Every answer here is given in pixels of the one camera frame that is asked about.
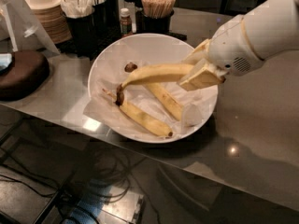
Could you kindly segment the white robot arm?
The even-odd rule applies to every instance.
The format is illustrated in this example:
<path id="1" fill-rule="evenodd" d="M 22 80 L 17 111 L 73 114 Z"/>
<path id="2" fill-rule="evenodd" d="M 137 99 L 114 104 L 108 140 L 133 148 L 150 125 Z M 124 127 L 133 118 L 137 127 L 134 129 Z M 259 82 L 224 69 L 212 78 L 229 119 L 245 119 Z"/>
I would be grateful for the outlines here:
<path id="1" fill-rule="evenodd" d="M 194 65 L 179 86 L 186 91 L 203 89 L 244 76 L 261 68 L 278 54 L 299 48 L 298 0 L 267 0 L 245 15 L 224 23 L 185 59 Z"/>

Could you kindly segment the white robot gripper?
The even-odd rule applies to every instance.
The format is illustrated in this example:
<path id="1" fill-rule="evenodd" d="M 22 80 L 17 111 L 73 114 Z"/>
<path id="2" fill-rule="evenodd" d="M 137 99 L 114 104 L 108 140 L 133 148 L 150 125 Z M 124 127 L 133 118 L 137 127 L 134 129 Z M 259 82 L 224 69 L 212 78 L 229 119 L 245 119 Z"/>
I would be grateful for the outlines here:
<path id="1" fill-rule="evenodd" d="M 191 72 L 178 82 L 186 91 L 223 83 L 225 71 L 243 76 L 264 64 L 249 42 L 242 15 L 224 23 L 210 40 L 201 42 L 182 62 L 195 64 Z"/>

